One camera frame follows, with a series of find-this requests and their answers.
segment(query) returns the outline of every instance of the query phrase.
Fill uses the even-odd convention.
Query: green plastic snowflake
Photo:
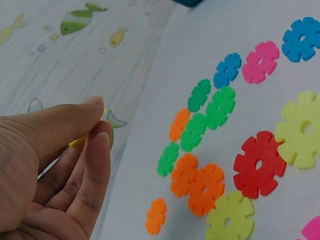
[[[179,155],[179,145],[176,142],[171,142],[163,150],[163,154],[158,161],[157,173],[160,176],[167,176],[174,169],[174,163]]]
[[[199,145],[202,135],[207,127],[207,116],[202,113],[196,113],[192,119],[186,124],[186,129],[181,135],[181,149],[190,152]]]
[[[205,104],[208,99],[208,94],[211,91],[211,84],[209,79],[203,79],[198,83],[191,93],[188,100],[188,109],[190,112],[199,111],[200,107]]]
[[[224,86],[212,96],[212,102],[206,107],[207,127],[211,130],[221,127],[228,120],[228,114],[232,113],[235,107],[235,91]]]

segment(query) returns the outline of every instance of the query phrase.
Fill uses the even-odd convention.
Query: blue object
[[[313,17],[306,16],[291,24],[292,31],[285,31],[281,46],[283,54],[294,63],[312,58],[320,48],[320,23]]]
[[[220,89],[225,86],[229,86],[230,81],[232,82],[237,77],[241,67],[241,58],[238,53],[229,54],[224,58],[224,62],[219,62],[216,67],[217,72],[213,76],[213,85]]]
[[[199,3],[201,3],[203,0],[173,0],[173,1],[178,4],[182,4],[188,8],[193,8]]]

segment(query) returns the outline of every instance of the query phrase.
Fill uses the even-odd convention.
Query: yellow toy piece
[[[239,240],[250,237],[255,221],[247,219],[255,213],[251,200],[240,191],[224,194],[215,201],[206,223],[205,240]]]
[[[107,110],[107,109],[104,109],[104,110],[103,110],[103,115],[102,115],[101,119],[106,118],[107,113],[108,113],[108,110]],[[87,136],[83,136],[82,138],[76,139],[76,140],[74,140],[73,142],[69,143],[69,146],[70,146],[70,147],[75,146],[75,144],[76,144],[79,140],[86,140],[86,139],[87,139]]]
[[[315,154],[320,154],[320,96],[304,91],[297,98],[297,105],[290,100],[282,109],[285,122],[276,124],[274,139],[284,142],[278,147],[284,161],[298,169],[310,169],[315,166]]]

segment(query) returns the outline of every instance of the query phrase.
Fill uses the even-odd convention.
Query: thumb
[[[6,119],[42,159],[88,134],[100,121],[103,112],[103,98],[93,96],[81,104],[58,105]]]

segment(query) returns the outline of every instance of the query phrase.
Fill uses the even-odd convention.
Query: hand
[[[100,121],[103,111],[102,98],[91,97],[0,117],[1,239],[90,239],[110,177],[112,127]]]

